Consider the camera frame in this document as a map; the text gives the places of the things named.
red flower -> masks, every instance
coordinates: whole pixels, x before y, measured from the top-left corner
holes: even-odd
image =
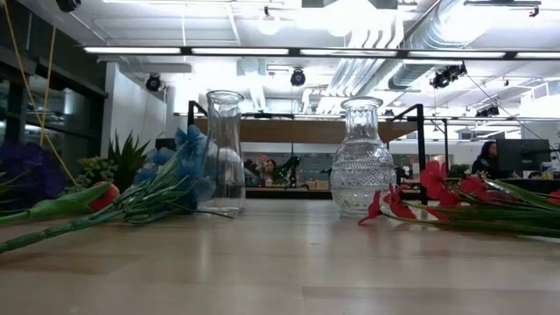
[[[376,191],[374,194],[374,201],[367,207],[367,217],[358,221],[358,225],[362,225],[367,220],[373,220],[379,216],[381,213],[381,207],[379,205],[379,198],[382,195],[382,191]]]
[[[453,207],[461,202],[459,193],[444,189],[439,194],[439,205],[442,207]]]
[[[393,185],[389,184],[388,189],[391,191],[391,193],[383,197],[383,201],[385,203],[388,203],[389,208],[397,217],[415,220],[417,217],[412,213],[412,210],[410,210],[410,208],[408,208],[401,202],[401,196],[399,196],[399,193],[403,188],[404,186],[399,186],[395,190],[393,188]]]
[[[493,201],[494,198],[487,192],[484,182],[477,176],[469,176],[461,180],[461,192],[474,193],[479,199],[486,202]]]
[[[550,196],[560,197],[560,189],[555,191],[555,192],[551,192]],[[547,200],[550,201],[550,202],[560,204],[560,199],[558,199],[558,198],[548,197]]]
[[[447,169],[445,163],[439,166],[438,161],[426,163],[426,169],[420,172],[420,183],[428,189],[428,197],[439,199],[439,195],[445,188]]]

spotlight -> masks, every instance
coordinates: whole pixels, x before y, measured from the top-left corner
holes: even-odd
[[[460,66],[447,66],[443,70],[436,71],[436,75],[430,80],[430,85],[434,88],[447,88],[463,74],[466,74],[465,62]]]
[[[159,78],[159,73],[151,73],[150,78],[146,81],[146,88],[151,92],[159,92],[164,89],[164,83]]]
[[[81,0],[56,0],[56,4],[63,12],[72,12],[80,7]]]
[[[491,108],[488,109],[488,114],[490,116],[498,116],[500,114],[500,110],[496,105],[493,105]]]
[[[305,84],[305,74],[303,69],[294,69],[294,73],[290,79],[291,85],[294,87],[301,87]]]
[[[488,113],[488,109],[482,109],[476,112],[475,117],[489,117],[490,113]]]

clear glass vase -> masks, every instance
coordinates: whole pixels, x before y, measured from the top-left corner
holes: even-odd
[[[239,138],[243,96],[230,91],[213,91],[208,99],[208,133],[203,178],[215,190],[201,200],[200,210],[239,214],[245,202],[242,144]]]
[[[331,174],[332,199],[340,215],[366,217],[375,191],[385,196],[389,183],[396,182],[393,157],[377,133],[377,107],[382,103],[374,97],[355,97],[341,104],[346,111],[346,136],[332,161]]]

ceiling light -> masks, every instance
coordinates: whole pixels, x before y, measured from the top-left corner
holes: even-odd
[[[181,54],[178,47],[84,47],[87,53],[99,54]]]
[[[193,48],[195,55],[287,55],[287,48]]]
[[[516,59],[559,59],[560,52],[518,52]]]
[[[426,52],[409,52],[409,57],[413,58],[459,58],[459,59],[476,59],[476,58],[503,58],[505,52],[438,52],[438,51],[426,51]]]
[[[461,60],[440,60],[440,59],[405,59],[402,61],[405,65],[447,65],[460,66],[463,64]]]
[[[333,57],[395,57],[395,51],[376,51],[359,49],[302,49],[304,56],[333,56]]]
[[[228,0],[103,0],[106,4],[178,4],[178,5],[185,5],[185,4],[194,4],[194,5],[221,5],[230,4],[230,5],[263,5],[263,1],[258,0],[237,0],[237,1],[228,1]],[[267,2],[269,6],[271,4],[284,4],[283,2]]]

white wall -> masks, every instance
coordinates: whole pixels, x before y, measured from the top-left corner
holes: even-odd
[[[153,148],[155,139],[165,132],[165,103],[122,74],[113,62],[107,64],[105,90],[109,98],[103,111],[101,156],[107,156],[115,132],[121,144],[132,131],[135,139],[140,137],[140,144],[150,141],[147,150]]]

